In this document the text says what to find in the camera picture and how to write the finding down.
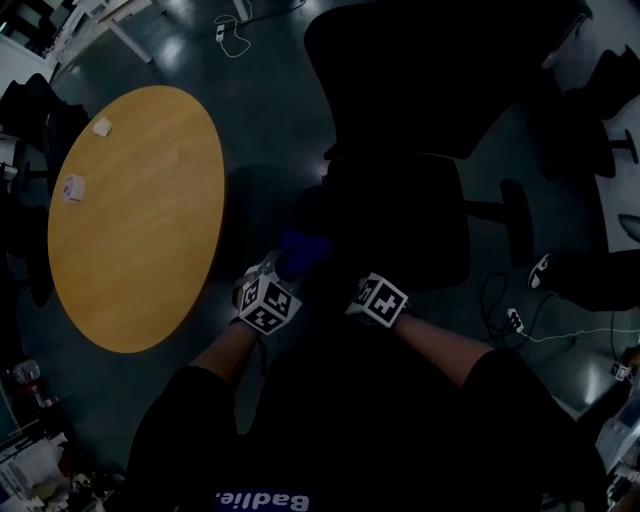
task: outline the shirt sleeve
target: shirt sleeve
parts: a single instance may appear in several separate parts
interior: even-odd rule
[[[173,512],[224,470],[237,439],[233,394],[220,377],[194,366],[178,370],[145,414],[129,456],[125,510]]]
[[[593,445],[513,351],[484,355],[463,388],[470,451],[506,494],[579,500],[606,510],[606,475]]]

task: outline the white power cable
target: white power cable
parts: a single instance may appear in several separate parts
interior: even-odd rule
[[[547,340],[559,340],[562,338],[570,338],[571,336],[577,336],[578,334],[591,334],[592,332],[599,332],[599,331],[607,331],[607,332],[619,332],[622,334],[635,334],[635,333],[639,333],[640,329],[633,329],[633,330],[624,330],[624,329],[609,329],[608,327],[606,328],[602,328],[602,329],[594,329],[593,331],[578,331],[578,332],[572,332],[571,334],[563,334],[562,336],[548,336],[547,338],[540,338],[539,340],[535,339],[535,338],[531,338],[529,337],[529,335],[523,333],[523,332],[519,332],[518,334],[520,336],[524,336],[525,338],[529,338],[531,341],[534,341],[536,343],[540,343],[541,341],[547,341]]]
[[[244,50],[242,50],[240,53],[238,53],[237,55],[229,55],[229,53],[224,47],[224,44],[222,44],[222,41],[220,41],[220,48],[222,48],[222,51],[224,52],[224,54],[230,59],[236,59],[244,55],[249,51],[249,48],[251,48],[251,41],[249,41],[248,39],[245,39],[244,37],[240,37],[238,35],[238,24],[246,23],[251,18],[253,18],[253,5],[251,5],[251,2],[249,0],[245,0],[245,1],[249,4],[249,17],[245,21],[238,21],[238,18],[236,18],[232,14],[221,14],[215,20],[213,20],[213,23],[215,23],[216,25],[219,25],[220,23],[229,23],[233,21],[235,23],[235,27],[233,28],[233,35],[236,36],[236,39],[240,39],[240,41],[244,41],[245,43],[247,43],[247,47]]]

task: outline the black t-shirt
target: black t-shirt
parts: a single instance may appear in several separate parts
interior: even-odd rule
[[[128,510],[606,510],[595,448],[520,357],[486,354],[462,390],[397,339],[294,350],[251,431],[213,373],[178,370],[135,437]]]

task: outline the white table leg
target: white table leg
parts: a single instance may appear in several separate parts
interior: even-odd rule
[[[244,6],[242,0],[233,0],[236,9],[238,10],[238,15],[240,16],[240,21],[247,21],[249,19],[249,15],[247,14],[247,8]]]
[[[145,61],[146,64],[149,64],[149,62],[153,60],[151,55],[149,55],[142,48],[140,48],[138,43],[136,43],[133,39],[131,39],[131,36],[129,36],[129,34],[127,34],[124,30],[122,30],[114,20],[107,21],[107,25],[111,30],[113,30],[114,34],[117,35],[120,39],[122,39],[125,42],[125,44],[129,48],[131,48],[138,57],[140,57],[143,61]]]

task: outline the white cube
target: white cube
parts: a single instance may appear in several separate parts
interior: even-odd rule
[[[407,296],[384,277],[369,274],[345,314],[366,325],[391,327],[407,302]]]
[[[263,334],[271,334],[294,317],[302,302],[265,275],[244,286],[240,318]]]

